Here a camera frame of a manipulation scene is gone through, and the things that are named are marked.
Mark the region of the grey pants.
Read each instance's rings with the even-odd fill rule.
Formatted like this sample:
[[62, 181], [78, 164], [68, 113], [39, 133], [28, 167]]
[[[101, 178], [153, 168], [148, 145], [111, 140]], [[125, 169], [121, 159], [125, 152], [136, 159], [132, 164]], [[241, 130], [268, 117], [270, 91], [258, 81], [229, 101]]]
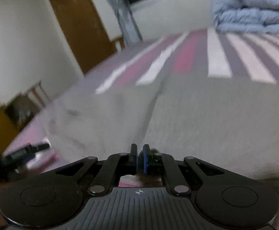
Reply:
[[105, 159], [144, 144], [258, 180], [279, 179], [279, 84], [172, 74], [105, 93], [76, 85], [43, 114], [67, 161]]

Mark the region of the wooden desk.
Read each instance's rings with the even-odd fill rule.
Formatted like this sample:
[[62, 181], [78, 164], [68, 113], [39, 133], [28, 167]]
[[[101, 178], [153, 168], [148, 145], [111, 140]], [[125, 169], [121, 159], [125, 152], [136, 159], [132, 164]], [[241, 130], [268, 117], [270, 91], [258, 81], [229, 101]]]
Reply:
[[18, 94], [0, 107], [0, 154], [40, 111], [26, 94]]

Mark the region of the wooden chair at left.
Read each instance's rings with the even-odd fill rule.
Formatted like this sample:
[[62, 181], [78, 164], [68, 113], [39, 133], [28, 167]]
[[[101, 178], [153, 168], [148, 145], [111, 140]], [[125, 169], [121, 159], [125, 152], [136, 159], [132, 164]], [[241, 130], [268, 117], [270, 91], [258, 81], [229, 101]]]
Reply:
[[28, 88], [25, 91], [25, 95], [29, 98], [33, 98], [33, 102], [36, 103], [39, 108], [44, 108], [51, 102], [50, 97], [42, 86], [41, 80]]

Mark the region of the brown wooden door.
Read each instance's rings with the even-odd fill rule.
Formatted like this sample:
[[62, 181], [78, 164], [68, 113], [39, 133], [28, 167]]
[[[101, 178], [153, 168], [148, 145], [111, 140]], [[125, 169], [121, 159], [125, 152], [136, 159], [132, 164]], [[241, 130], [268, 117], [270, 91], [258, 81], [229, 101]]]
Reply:
[[50, 3], [84, 74], [117, 51], [92, 0], [50, 0]]

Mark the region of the wooden chair near door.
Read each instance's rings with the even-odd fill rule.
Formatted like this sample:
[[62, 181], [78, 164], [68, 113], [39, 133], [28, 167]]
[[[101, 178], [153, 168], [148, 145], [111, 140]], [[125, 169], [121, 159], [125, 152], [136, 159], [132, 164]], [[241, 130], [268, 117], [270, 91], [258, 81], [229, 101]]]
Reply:
[[116, 52], [122, 51], [125, 48], [125, 43], [122, 35], [112, 39], [110, 43], [112, 45], [112, 48]]

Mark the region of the striped bed sheet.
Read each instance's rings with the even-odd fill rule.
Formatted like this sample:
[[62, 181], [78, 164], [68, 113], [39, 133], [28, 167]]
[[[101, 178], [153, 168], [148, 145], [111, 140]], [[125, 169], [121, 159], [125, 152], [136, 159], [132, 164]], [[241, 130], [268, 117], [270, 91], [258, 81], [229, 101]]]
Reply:
[[[116, 87], [150, 85], [167, 75], [193, 73], [209, 78], [247, 78], [257, 83], [277, 85], [279, 34], [221, 34], [208, 28], [163, 37], [127, 48], [110, 57], [69, 90], [82, 84], [89, 92], [102, 94]], [[29, 143], [50, 143], [48, 151], [41, 152], [28, 165], [20, 168], [22, 176], [71, 163], [52, 146], [43, 126], [44, 111], [53, 102], [34, 117], [8, 148], [8, 152], [12, 152]], [[259, 181], [279, 190], [279, 179]]]

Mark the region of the left grey curtain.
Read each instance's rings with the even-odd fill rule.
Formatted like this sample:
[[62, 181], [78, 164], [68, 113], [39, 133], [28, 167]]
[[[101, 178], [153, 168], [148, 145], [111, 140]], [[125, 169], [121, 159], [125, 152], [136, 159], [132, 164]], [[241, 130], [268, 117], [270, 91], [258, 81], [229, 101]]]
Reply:
[[107, 0], [117, 18], [125, 46], [142, 41], [139, 28], [134, 20], [128, 0]]

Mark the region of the folded light blue duvet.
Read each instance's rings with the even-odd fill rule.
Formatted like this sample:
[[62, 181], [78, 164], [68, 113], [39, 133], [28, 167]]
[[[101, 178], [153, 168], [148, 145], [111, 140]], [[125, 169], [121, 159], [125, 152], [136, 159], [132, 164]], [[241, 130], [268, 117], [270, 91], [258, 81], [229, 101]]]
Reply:
[[213, 0], [212, 16], [223, 33], [279, 34], [279, 0]]

